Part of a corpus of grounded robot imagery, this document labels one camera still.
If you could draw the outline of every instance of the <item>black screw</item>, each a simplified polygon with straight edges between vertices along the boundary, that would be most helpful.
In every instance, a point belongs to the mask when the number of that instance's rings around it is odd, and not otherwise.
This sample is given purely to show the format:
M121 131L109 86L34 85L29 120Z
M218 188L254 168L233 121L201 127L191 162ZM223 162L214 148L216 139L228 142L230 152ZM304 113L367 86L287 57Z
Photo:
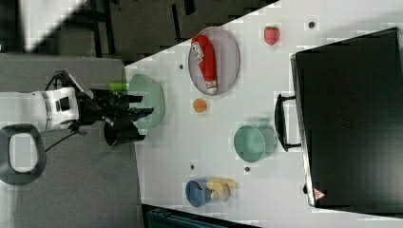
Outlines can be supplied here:
M315 22L310 22L310 23L308 24L308 27L309 27L310 29L313 29L314 26L315 26Z

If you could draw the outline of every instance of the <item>gray floor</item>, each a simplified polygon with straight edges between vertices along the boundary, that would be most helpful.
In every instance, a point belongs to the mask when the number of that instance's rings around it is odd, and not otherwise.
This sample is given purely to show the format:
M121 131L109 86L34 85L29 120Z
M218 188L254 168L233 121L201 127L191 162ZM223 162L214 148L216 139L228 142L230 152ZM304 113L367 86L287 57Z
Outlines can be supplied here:
M120 60L11 57L0 55L0 91L43 90L55 70L65 68L87 86L124 82ZM143 227L134 146L109 146L103 125L83 128L49 152L44 174L18 187L15 227ZM43 134L45 147L68 131Z
M120 0L110 4L116 53L107 54L106 29L100 24L103 57L135 62L177 45L172 5L178 11L181 38L190 39L201 30L228 23L246 13L277 0L195 0L195 12L185 15L183 0ZM103 7L97 0L98 8ZM61 55L94 54L91 31L66 29L59 31Z

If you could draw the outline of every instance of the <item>blue cup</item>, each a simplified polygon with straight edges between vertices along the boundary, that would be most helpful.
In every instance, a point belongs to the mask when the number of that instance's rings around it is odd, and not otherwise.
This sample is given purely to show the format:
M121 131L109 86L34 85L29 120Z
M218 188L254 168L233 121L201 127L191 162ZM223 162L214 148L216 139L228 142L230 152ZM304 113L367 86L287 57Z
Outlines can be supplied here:
M194 207L201 207L211 200L211 190L206 187L206 179L191 180L186 185L187 200Z

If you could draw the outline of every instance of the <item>green bowl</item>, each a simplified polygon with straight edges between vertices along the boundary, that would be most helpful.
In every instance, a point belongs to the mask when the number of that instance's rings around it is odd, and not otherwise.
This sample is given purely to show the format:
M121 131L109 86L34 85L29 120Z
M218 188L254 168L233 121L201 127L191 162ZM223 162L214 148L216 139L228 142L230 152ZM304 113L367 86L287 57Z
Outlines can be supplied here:
M244 161L257 162L275 151L276 135L268 121L260 120L259 126L245 125L238 129L234 146Z

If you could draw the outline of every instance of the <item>yellow object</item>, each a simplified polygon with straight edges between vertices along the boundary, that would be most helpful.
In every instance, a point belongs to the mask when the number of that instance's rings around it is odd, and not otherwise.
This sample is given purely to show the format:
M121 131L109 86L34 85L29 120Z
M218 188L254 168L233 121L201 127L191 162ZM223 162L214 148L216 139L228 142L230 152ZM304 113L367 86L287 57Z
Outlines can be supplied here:
M238 185L233 180L214 178L207 182L206 187L212 191L212 200L220 196L221 200L226 202L231 195L229 187L238 188Z

